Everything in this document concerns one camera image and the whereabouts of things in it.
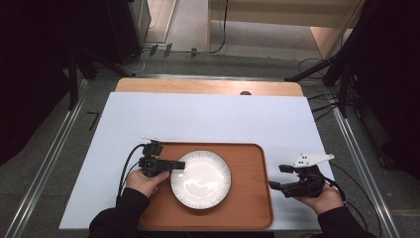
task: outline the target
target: person's right hand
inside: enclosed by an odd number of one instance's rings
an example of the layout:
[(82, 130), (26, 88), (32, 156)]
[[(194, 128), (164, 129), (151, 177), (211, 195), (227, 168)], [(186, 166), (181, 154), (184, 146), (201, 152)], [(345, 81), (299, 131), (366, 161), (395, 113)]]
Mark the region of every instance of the person's right hand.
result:
[(295, 198), (311, 207), (317, 215), (344, 205), (340, 193), (334, 187), (330, 187), (327, 182), (325, 182), (318, 197), (302, 196)]
[(133, 171), (127, 177), (126, 187), (135, 189), (146, 197), (158, 191), (158, 184), (169, 176), (169, 172), (162, 172), (153, 178), (147, 178), (142, 170)]

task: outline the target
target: black wire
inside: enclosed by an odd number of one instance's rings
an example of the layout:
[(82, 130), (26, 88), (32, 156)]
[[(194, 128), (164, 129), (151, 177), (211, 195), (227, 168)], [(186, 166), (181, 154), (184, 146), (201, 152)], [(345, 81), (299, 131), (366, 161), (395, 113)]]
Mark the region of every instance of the black wire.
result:
[(341, 187), (332, 179), (330, 178), (326, 178), (324, 177), (324, 180), (327, 181), (330, 186), (334, 186), (340, 193), (340, 197), (343, 201), (344, 204), (347, 204), (347, 198), (346, 198), (346, 194), (344, 193), (344, 191), (341, 189)]
[(333, 97), (330, 97), (330, 93), (323, 93), (323, 94), (319, 94), (319, 95), (316, 95), (316, 96), (311, 96), (311, 97), (308, 97), (308, 98), (306, 98), (308, 101), (310, 101), (310, 100), (313, 100), (313, 99), (320, 99), (320, 97), (323, 97), (323, 96), (328, 96), (328, 98), (323, 98), (323, 100), (328, 100), (328, 99), (335, 99), (335, 98), (337, 98), (337, 96), (333, 96)]
[(365, 217), (362, 215), (362, 213), (351, 203), (351, 202), (347, 202), (347, 204), (355, 210), (355, 212), (359, 215), (359, 217), (361, 218), (362, 222), (364, 223), (365, 226), (365, 231), (368, 231), (368, 223), (365, 220)]
[[(299, 70), (299, 72), (302, 72), (302, 69), (300, 68), (300, 66), (305, 62), (305, 61), (307, 61), (307, 60), (317, 60), (318, 62), (316, 63), (316, 64), (318, 64), (318, 63), (321, 63), (321, 62), (323, 62), (323, 60), (322, 59), (316, 59), (316, 58), (308, 58), (308, 59), (304, 59), (304, 60), (302, 60), (298, 65), (297, 65), (297, 69)], [(324, 77), (324, 73), (322, 73), (321, 71), (318, 71), (318, 73), (319, 74), (321, 74), (321, 76), (311, 76), (311, 75), (309, 75), (308, 77), (309, 78), (312, 78), (312, 79), (321, 79), (321, 78), (323, 78)]]
[(126, 178), (124, 178), (124, 182), (123, 182), (123, 185), (124, 184), (126, 184), (126, 181), (127, 181), (127, 178), (129, 177), (129, 174), (130, 174), (130, 172), (133, 170), (133, 168), (136, 166), (136, 165), (138, 165), (139, 164), (139, 162), (136, 162), (135, 164), (133, 164), (132, 165), (132, 167), (129, 169), (129, 171), (127, 172), (127, 174), (126, 174)]
[[(374, 209), (373, 202), (370, 200), (370, 198), (368, 197), (368, 194), (365, 192), (365, 190), (362, 188), (362, 186), (349, 173), (347, 173), (345, 170), (343, 170), (342, 168), (340, 168), (336, 164), (330, 162), (330, 165), (334, 166), (335, 168), (337, 168), (338, 170), (340, 170), (341, 172), (343, 172), (345, 175), (347, 175), (359, 187), (359, 189), (362, 191), (362, 193), (367, 198), (367, 201), (370, 203), (370, 205)], [(380, 238), (380, 237), (382, 237), (382, 225), (380, 224), (380, 219), (379, 219), (379, 216), (378, 215), (376, 216), (376, 218), (377, 218), (377, 224), (379, 226), (379, 238)]]
[(332, 110), (334, 110), (334, 108), (336, 108), (337, 106), (333, 106), (332, 108), (330, 108), (330, 110), (328, 110), (327, 112), (325, 112), (324, 114), (321, 114), (320, 116), (318, 116), (317, 118), (315, 118), (315, 121), (318, 121), (319, 119), (323, 118), (325, 115), (327, 115), (328, 113), (330, 113)]
[(121, 192), (123, 191), (123, 187), (124, 187), (123, 179), (124, 179), (124, 174), (126, 173), (127, 165), (129, 164), (129, 161), (130, 161), (131, 157), (137, 151), (137, 149), (139, 149), (140, 147), (143, 147), (143, 146), (145, 146), (145, 144), (140, 144), (140, 145), (136, 146), (135, 148), (133, 148), (132, 152), (130, 153), (129, 157), (127, 158), (126, 164), (124, 165), (124, 168), (123, 168), (123, 172), (121, 173), (120, 183), (119, 183), (119, 186), (118, 186), (117, 203), (118, 203), (118, 200), (121, 197)]
[(330, 104), (325, 105), (325, 106), (321, 106), (321, 107), (317, 107), (317, 108), (311, 109), (311, 111), (312, 111), (312, 113), (314, 113), (314, 112), (317, 112), (317, 111), (324, 110), (325, 108), (328, 108), (330, 106), (337, 106), (337, 105), (338, 105), (337, 102), (333, 102), (333, 103), (330, 103)]
[(228, 18), (228, 5), (229, 5), (229, 0), (226, 0), (226, 7), (225, 7), (225, 17), (223, 20), (223, 42), (220, 45), (219, 49), (213, 52), (192, 52), (192, 51), (171, 51), (171, 53), (181, 53), (181, 54), (197, 54), (197, 55), (212, 55), (212, 54), (216, 54), (218, 52), (220, 52), (223, 47), (225, 47), (226, 44), (226, 21)]
[(307, 238), (307, 237), (316, 237), (316, 234), (315, 233), (305, 233), (305, 234), (303, 234), (303, 235), (301, 235), (301, 236), (299, 236), (299, 238)]

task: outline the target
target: white plate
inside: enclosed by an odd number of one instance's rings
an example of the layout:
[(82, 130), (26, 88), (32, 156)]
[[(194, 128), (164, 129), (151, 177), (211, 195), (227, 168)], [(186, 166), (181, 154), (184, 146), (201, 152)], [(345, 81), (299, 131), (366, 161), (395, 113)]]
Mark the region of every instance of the white plate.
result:
[(221, 202), (231, 187), (231, 171), (226, 162), (209, 151), (194, 151), (181, 159), (185, 170), (172, 171), (170, 185), (184, 205), (206, 209)]

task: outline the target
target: wooden tray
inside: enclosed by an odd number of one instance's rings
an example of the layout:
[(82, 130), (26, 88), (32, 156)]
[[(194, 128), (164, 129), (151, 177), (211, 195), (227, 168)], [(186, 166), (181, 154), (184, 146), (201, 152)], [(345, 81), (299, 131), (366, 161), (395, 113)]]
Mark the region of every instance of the wooden tray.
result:
[(263, 149), (255, 144), (162, 143), (160, 157), (179, 160), (192, 151), (222, 157), (232, 176), (231, 189), (218, 205), (197, 210), (178, 201), (167, 179), (158, 186), (139, 223), (147, 229), (261, 230), (272, 223)]

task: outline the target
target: person's left hand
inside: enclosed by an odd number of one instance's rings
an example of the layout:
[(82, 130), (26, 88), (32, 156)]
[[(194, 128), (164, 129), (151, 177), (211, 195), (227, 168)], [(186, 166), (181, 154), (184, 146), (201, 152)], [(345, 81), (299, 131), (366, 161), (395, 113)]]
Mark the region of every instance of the person's left hand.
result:
[(162, 172), (153, 178), (147, 178), (141, 170), (133, 171), (127, 177), (126, 187), (135, 189), (146, 197), (151, 197), (158, 190), (158, 184), (169, 176), (169, 172)]

